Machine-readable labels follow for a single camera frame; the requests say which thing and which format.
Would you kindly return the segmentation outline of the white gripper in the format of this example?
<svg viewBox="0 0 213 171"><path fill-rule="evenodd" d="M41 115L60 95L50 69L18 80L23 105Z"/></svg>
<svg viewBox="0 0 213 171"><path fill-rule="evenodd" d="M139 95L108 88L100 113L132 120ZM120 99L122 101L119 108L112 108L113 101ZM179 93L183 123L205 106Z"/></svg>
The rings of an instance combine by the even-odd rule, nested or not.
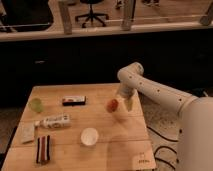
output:
<svg viewBox="0 0 213 171"><path fill-rule="evenodd" d="M118 91L117 93L125 98L124 99L124 104L126 106L126 109L128 111L131 111L133 108L133 100L131 99L131 97L134 95L134 89L125 85L124 83L121 83L119 85Z"/></svg>

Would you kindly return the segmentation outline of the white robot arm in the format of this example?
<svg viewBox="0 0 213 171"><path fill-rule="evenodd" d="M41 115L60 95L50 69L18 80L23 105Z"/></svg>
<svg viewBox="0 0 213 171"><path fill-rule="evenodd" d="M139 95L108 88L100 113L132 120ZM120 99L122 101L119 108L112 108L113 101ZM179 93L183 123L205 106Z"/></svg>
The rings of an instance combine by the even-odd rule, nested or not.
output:
<svg viewBox="0 0 213 171"><path fill-rule="evenodd" d="M213 171L213 97L197 97L143 76L131 63L117 72L118 93L130 99L137 90L180 116L176 171Z"/></svg>

